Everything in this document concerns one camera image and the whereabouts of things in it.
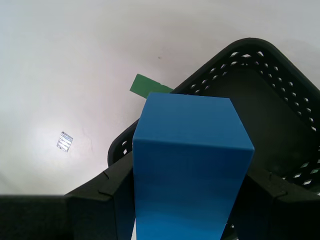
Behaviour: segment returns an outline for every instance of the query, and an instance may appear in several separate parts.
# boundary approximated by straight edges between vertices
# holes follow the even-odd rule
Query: white table
[[[273,43],[320,87],[319,1],[25,2],[0,2],[1,194],[65,194],[95,177],[142,111],[136,74],[175,88],[235,40]]]

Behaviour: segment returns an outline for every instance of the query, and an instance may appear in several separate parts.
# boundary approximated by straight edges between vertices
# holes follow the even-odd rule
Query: black plastic basket
[[[255,147],[252,163],[320,192],[320,92],[272,44],[256,38],[238,40],[172,93],[230,98]],[[109,166],[132,151],[137,123],[111,144]],[[233,236],[230,223],[223,239]]]

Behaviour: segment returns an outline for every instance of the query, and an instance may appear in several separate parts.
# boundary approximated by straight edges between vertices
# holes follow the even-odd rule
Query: green paper strip
[[[147,78],[141,74],[137,74],[130,91],[138,94],[143,98],[147,98],[150,93],[171,93],[173,89],[162,85],[156,81],[153,81],[150,78]]]

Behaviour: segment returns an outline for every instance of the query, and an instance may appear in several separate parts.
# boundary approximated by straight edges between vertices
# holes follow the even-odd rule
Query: basket rim
[[[197,79],[202,74],[204,74],[210,66],[212,66],[214,63],[221,60],[222,58],[225,58],[227,55],[231,54],[235,49],[239,47],[261,48],[261,50],[273,55],[275,58],[277,58],[280,64],[282,64],[283,67],[286,68],[287,71],[289,71],[292,75],[296,76],[296,78],[306,88],[310,95],[314,97],[316,102],[320,103],[320,90],[278,48],[276,48],[273,44],[266,40],[252,37],[239,39],[226,46],[212,59],[210,59],[206,64],[204,64],[200,69],[198,69],[195,73],[193,73],[185,81],[183,81],[179,86],[177,86],[171,93],[181,93],[186,87],[190,85],[190,83],[194,81],[194,79]],[[125,129],[111,143],[107,156],[107,163],[109,167],[115,163],[114,158],[117,146],[119,144],[122,144],[123,138],[125,136],[135,131],[138,121],[139,119],[136,120],[133,124],[131,124],[127,129]]]

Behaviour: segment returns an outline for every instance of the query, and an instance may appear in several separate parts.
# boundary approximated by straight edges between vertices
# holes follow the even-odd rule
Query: blue rectangular prism
[[[137,240],[220,240],[253,153],[228,98],[151,93],[133,136]]]

